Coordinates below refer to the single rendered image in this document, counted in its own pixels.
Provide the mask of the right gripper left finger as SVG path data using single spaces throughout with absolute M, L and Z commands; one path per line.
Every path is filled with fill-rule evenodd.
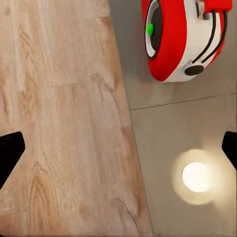
M 0 137 L 0 190 L 25 150 L 20 131 Z

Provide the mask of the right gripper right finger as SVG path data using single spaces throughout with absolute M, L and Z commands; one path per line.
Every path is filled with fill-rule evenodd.
M 237 170 L 237 133 L 226 131 L 221 147 L 234 168 Z

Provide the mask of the radio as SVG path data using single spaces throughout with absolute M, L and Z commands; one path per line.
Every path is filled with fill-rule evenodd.
M 232 0 L 141 0 L 152 76 L 189 81 L 220 54 Z

